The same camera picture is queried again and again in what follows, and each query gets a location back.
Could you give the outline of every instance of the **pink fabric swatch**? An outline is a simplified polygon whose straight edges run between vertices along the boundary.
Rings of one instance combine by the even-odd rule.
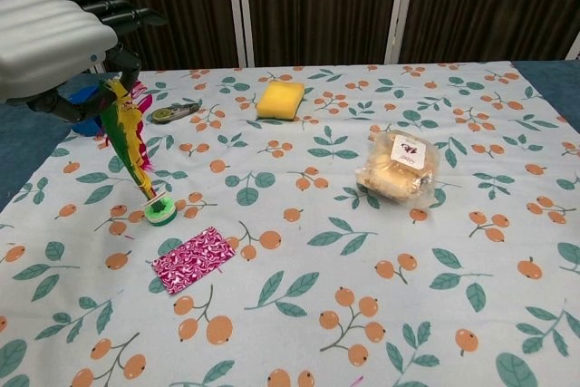
[[[181,292],[236,254],[210,227],[185,244],[153,260],[155,273],[171,295]]]

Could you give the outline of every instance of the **tape measure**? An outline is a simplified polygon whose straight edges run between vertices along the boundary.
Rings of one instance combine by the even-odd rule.
[[[169,106],[168,108],[157,109],[151,114],[151,118],[155,124],[167,124],[168,122],[187,117],[198,109],[199,105],[197,103]]]

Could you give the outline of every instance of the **white robotic hand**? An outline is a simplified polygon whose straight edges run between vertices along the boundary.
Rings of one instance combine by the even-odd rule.
[[[122,0],[0,0],[0,103],[27,103],[67,121],[95,116],[114,100],[97,93],[83,105],[60,97],[56,87],[105,59],[122,70],[129,90],[139,57],[119,36],[166,20]]]

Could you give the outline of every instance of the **plastic bag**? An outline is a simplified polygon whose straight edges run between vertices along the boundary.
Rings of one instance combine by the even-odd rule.
[[[384,197],[412,207],[427,207],[433,198],[439,153],[428,141],[404,131],[383,131],[356,181]]]

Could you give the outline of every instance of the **tablecloth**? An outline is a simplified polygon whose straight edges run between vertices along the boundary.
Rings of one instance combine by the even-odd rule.
[[[148,224],[107,141],[66,138],[0,214],[0,383],[578,384],[580,138],[510,63],[140,80],[178,217]],[[273,80],[305,84],[294,121],[256,120]],[[439,149],[423,209],[355,183],[394,129]],[[207,227],[237,254],[169,296],[150,263]]]

